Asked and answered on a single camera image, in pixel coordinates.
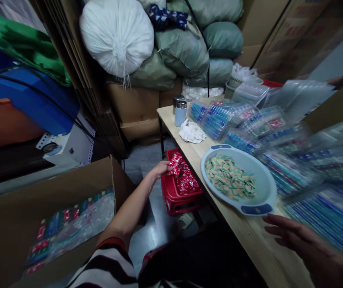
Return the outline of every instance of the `candy packages in box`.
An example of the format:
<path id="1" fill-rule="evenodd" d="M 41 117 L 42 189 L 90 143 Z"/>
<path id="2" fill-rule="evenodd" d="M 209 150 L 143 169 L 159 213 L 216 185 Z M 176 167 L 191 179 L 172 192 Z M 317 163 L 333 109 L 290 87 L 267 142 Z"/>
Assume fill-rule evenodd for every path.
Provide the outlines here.
<path id="1" fill-rule="evenodd" d="M 174 154 L 169 166 L 173 167 L 170 174 L 175 177 L 180 195 L 188 195 L 201 190 L 180 152 Z"/>

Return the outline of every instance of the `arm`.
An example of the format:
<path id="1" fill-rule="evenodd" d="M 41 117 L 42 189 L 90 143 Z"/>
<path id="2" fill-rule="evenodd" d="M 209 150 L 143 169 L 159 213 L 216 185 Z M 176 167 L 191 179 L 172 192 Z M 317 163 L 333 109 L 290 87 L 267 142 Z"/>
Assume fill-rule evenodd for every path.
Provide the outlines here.
<path id="1" fill-rule="evenodd" d="M 151 193 L 151 190 L 162 174 L 172 168 L 168 167 L 169 161 L 159 162 L 142 180 L 134 192 L 127 198 L 110 224 L 102 232 L 97 245 L 110 237 L 120 238 L 128 251 L 130 239 L 138 224 L 143 208 Z"/>

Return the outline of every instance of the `green sack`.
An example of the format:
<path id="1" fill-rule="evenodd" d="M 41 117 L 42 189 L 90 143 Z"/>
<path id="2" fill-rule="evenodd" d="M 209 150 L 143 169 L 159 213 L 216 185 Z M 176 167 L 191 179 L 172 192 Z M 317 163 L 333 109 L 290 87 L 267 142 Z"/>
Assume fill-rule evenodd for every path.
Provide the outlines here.
<path id="1" fill-rule="evenodd" d="M 0 49 L 61 85 L 72 85 L 50 37 L 43 32 L 0 16 Z"/>
<path id="2" fill-rule="evenodd" d="M 210 88 L 225 87 L 226 82 L 231 77 L 233 61 L 231 59 L 214 58 L 210 59 Z M 190 87 L 207 88 L 207 74 L 186 78 Z"/>
<path id="3" fill-rule="evenodd" d="M 170 0 L 167 9 L 191 12 L 185 0 Z M 218 21 L 237 22 L 243 14 L 243 0 L 189 0 L 202 29 Z"/>
<path id="4" fill-rule="evenodd" d="M 194 77 L 207 72 L 210 59 L 202 37 L 175 28 L 156 32 L 155 40 L 164 64 L 177 75 Z"/>
<path id="5" fill-rule="evenodd" d="M 129 75 L 126 83 L 133 87 L 150 88 L 155 90 L 170 90 L 174 87 L 174 80 L 177 74 L 167 68 L 156 49 L 153 50 L 150 58 L 146 59 L 137 71 Z"/>
<path id="6" fill-rule="evenodd" d="M 243 35 L 237 25 L 231 22 L 215 22 L 203 31 L 210 47 L 210 57 L 235 59 L 241 55 Z"/>

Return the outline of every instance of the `concrete floor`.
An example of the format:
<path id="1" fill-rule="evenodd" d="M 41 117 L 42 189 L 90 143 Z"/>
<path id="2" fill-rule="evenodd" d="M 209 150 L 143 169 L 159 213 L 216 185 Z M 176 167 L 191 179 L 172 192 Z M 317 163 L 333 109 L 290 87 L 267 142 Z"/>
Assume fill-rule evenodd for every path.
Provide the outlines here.
<path id="1" fill-rule="evenodd" d="M 175 142 L 172 138 L 165 139 L 165 151 L 175 147 Z M 143 177 L 161 160 L 160 143 L 150 146 L 136 146 L 131 151 L 129 158 L 125 160 L 126 173 L 134 184 L 139 184 Z M 160 180 L 155 183 L 144 212 L 146 215 L 146 225 L 134 233 L 128 252 L 137 275 L 139 275 L 143 257 L 147 252 L 170 243 L 176 237 L 172 231 L 174 231 L 173 226 L 178 221 L 178 216 L 171 217 L 167 214 Z M 217 220 L 209 206 L 200 209 L 199 214 L 204 223 Z M 194 221 L 180 236 L 185 238 L 197 232 L 198 225 Z"/>

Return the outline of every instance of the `striped sleeve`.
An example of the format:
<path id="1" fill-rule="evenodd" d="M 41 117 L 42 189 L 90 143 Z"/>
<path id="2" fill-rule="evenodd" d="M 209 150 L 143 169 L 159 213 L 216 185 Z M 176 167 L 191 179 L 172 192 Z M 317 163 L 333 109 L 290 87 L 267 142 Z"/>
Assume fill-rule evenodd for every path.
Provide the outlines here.
<path id="1" fill-rule="evenodd" d="M 112 237 L 99 244 L 94 254 L 66 286 L 75 287 L 138 287 L 138 280 L 123 241 Z"/>

